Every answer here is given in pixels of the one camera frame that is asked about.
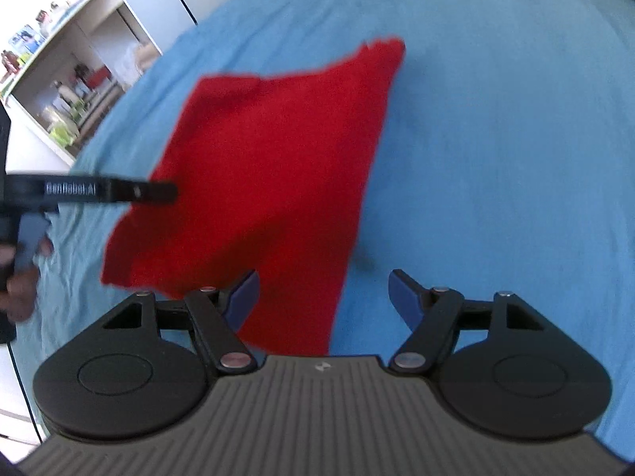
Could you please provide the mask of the person's left hand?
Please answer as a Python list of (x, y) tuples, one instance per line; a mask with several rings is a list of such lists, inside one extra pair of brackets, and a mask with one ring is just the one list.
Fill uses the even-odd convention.
[[(38, 254), (43, 257), (50, 256), (54, 251), (52, 241), (45, 235), (42, 238)], [(7, 267), (16, 255), (16, 247), (1, 244), (1, 268)], [(40, 270), (30, 264), (27, 269), (15, 272), (6, 283), (6, 290), (1, 291), (1, 312), (6, 314), (8, 320), (13, 323), (24, 322), (35, 310), (35, 298), (37, 297), (37, 285), (40, 278)]]

